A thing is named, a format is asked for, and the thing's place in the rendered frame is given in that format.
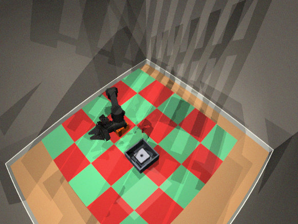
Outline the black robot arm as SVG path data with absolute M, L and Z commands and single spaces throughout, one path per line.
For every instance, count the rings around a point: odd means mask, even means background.
M 127 127 L 127 123 L 124 120 L 124 114 L 125 111 L 123 110 L 123 108 L 118 104 L 118 100 L 117 100 L 117 93 L 118 90 L 116 87 L 110 87 L 106 89 L 106 95 L 108 97 L 109 100 L 111 100 L 112 103 L 112 107 L 111 107 L 111 118 L 114 121 L 117 129 L 120 128 L 125 128 Z M 107 128 L 110 125 L 112 125 L 112 123 L 109 122 L 109 118 L 105 117 L 104 114 L 101 115 L 99 117 L 100 121 L 103 122 L 104 127 Z

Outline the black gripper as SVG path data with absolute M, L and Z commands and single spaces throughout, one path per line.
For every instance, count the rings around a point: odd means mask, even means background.
M 90 137 L 90 140 L 106 140 L 106 141 L 110 140 L 109 133 L 116 132 L 117 127 L 116 127 L 113 120 L 112 121 L 110 120 L 109 122 L 112 123 L 112 125 L 105 128 L 102 121 L 98 121 L 97 124 L 96 124 L 96 127 L 93 128 L 88 133 L 89 135 L 93 135 L 93 136 Z

